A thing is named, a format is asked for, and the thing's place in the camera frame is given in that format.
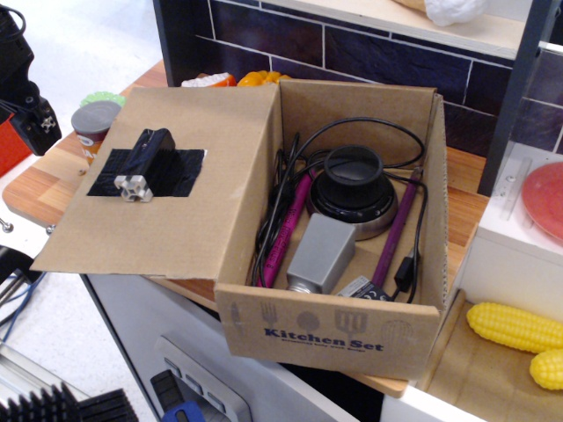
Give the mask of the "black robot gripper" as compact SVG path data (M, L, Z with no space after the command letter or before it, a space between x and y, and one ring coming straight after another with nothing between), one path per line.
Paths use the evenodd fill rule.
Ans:
M43 156L62 132L52 106L29 78L34 54L25 30L21 12L1 10L1 125L34 155Z

